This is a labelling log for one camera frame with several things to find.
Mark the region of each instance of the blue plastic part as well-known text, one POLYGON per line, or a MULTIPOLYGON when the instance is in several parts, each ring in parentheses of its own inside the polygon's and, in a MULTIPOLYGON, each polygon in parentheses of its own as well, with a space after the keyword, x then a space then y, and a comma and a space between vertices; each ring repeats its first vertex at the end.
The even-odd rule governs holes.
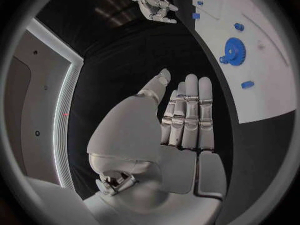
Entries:
POLYGON ((248 89, 248 88, 251 88, 254 86, 254 81, 244 81, 242 84, 241 84, 241 88, 242 89, 248 89))
POLYGON ((245 28, 244 25, 241 23, 234 24, 234 27, 236 30, 239 30, 239 31, 244 31, 244 28, 245 28))
POLYGON ((192 19, 200 19, 200 13, 193 12, 192 13, 192 19))
POLYGON ((219 58, 220 63, 233 66, 241 65, 246 58, 246 48, 244 43, 236 38, 231 37, 225 44, 225 55, 219 58))

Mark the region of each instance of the blue gear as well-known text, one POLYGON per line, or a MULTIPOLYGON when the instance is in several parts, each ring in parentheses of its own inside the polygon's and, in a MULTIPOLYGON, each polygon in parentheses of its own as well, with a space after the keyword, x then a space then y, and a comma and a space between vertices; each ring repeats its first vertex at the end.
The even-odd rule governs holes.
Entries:
POLYGON ((225 45, 225 55, 220 57, 220 63, 233 66, 241 65, 246 58, 246 48, 244 43, 236 38, 231 37, 227 40, 225 45))

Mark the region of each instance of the robot hand in background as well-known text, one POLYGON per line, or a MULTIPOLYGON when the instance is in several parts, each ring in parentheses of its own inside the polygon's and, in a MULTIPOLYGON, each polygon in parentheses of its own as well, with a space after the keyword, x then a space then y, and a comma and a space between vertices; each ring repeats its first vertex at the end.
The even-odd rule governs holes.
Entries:
POLYGON ((178 8, 167 0, 133 0, 137 1, 142 14, 148 20, 153 20, 163 23, 175 24, 175 19, 169 19, 167 16, 168 11, 178 11, 178 8))
POLYGON ((151 198, 157 192, 224 197, 225 172, 213 153, 211 81, 188 75, 172 93, 160 124, 157 107, 170 80, 163 69, 116 105, 92 135, 87 152, 102 194, 136 189, 151 198))

